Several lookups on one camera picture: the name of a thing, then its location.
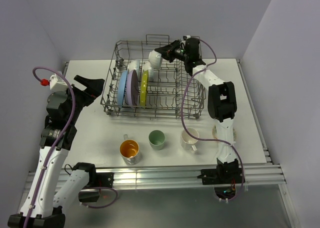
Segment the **white bowl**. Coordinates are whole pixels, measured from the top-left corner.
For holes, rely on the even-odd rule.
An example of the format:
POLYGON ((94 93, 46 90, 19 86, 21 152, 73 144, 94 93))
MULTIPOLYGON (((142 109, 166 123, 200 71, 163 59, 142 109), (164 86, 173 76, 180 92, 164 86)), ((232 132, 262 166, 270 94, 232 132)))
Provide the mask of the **white bowl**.
POLYGON ((148 72, 148 81, 149 82, 153 82, 154 80, 154 69, 152 68, 150 62, 146 62, 143 66, 142 66, 142 71, 148 72))
POLYGON ((148 61, 153 69, 159 70, 161 68, 163 58, 159 52, 153 50, 149 53, 148 61))
POLYGON ((127 70, 128 71, 133 71, 135 70, 136 73, 139 73, 140 71, 140 60, 133 60, 128 64, 127 70))

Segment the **blue plastic plate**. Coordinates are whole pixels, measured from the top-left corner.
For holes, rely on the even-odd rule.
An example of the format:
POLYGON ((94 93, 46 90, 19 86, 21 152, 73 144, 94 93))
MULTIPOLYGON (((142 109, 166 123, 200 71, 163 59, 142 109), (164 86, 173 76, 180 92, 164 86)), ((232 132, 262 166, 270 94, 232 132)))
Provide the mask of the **blue plastic plate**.
POLYGON ((128 76, 128 71, 125 70, 120 77, 119 80, 119 85, 118 85, 118 92, 117 92, 117 105, 119 108, 122 108, 123 102, 124 102, 124 97, 125 97, 125 88, 126 88, 126 82, 127 82, 127 76, 128 76))

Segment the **green polka-dot plate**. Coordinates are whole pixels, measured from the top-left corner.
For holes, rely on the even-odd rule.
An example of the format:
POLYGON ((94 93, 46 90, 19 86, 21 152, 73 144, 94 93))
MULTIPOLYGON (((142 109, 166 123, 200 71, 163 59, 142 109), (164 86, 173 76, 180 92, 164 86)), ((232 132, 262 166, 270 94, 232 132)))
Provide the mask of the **green polka-dot plate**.
POLYGON ((149 71, 145 70, 142 73, 142 79, 141 79, 141 84, 140 84, 140 105, 142 107, 146 107, 147 105, 147 93, 148 93, 148 80, 149 80, 149 71))

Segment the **lilac plastic plate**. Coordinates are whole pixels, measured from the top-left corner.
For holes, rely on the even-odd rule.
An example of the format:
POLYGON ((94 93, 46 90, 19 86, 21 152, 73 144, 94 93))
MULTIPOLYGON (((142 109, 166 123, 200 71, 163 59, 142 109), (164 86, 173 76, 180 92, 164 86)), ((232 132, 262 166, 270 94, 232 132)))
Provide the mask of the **lilac plastic plate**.
POLYGON ((139 81, 136 70, 132 70, 128 74, 126 81, 126 101, 129 106, 137 106, 139 94, 139 81))

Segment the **floral painted bowl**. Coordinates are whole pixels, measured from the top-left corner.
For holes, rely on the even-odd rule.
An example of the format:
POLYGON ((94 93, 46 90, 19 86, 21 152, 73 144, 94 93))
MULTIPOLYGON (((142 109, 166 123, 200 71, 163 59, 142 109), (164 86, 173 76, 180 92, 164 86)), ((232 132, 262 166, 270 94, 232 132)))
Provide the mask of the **floral painted bowl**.
MULTIPOLYGON (((232 130, 233 130, 233 139, 236 140, 237 139, 236 130, 235 130, 235 128, 233 128, 232 130)), ((214 139, 218 139, 217 135, 218 135, 217 134, 217 127, 216 127, 216 125, 214 125, 213 128, 212 128, 212 137, 214 139)))

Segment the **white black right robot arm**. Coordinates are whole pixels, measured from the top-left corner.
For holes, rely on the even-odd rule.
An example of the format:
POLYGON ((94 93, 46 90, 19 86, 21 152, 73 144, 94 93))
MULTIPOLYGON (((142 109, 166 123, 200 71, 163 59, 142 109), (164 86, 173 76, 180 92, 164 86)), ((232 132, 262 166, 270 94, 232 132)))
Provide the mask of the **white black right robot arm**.
POLYGON ((217 77, 206 64, 200 54, 200 43, 203 40, 194 36, 184 36, 182 40, 158 47, 154 53, 162 59, 173 62, 182 61, 190 82, 196 79, 208 90, 207 110, 209 116, 215 120, 218 144, 217 166, 215 175, 208 177, 218 184, 244 184, 244 166, 242 159, 235 149, 234 118, 237 111, 237 100, 234 84, 217 77))

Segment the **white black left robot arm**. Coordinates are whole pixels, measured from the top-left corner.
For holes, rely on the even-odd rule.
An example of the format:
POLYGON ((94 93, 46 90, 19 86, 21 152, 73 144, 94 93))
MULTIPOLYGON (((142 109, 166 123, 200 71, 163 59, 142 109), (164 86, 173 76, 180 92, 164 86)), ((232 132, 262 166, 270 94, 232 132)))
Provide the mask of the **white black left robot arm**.
POLYGON ((104 79, 76 75, 74 80, 85 86, 72 91, 66 85, 47 98, 47 116, 40 136, 38 166, 20 212, 8 219, 10 228, 62 228, 67 209, 84 187, 96 185, 94 164, 78 162, 57 192, 62 166, 77 133, 76 121, 84 107, 90 106, 103 92, 104 79))

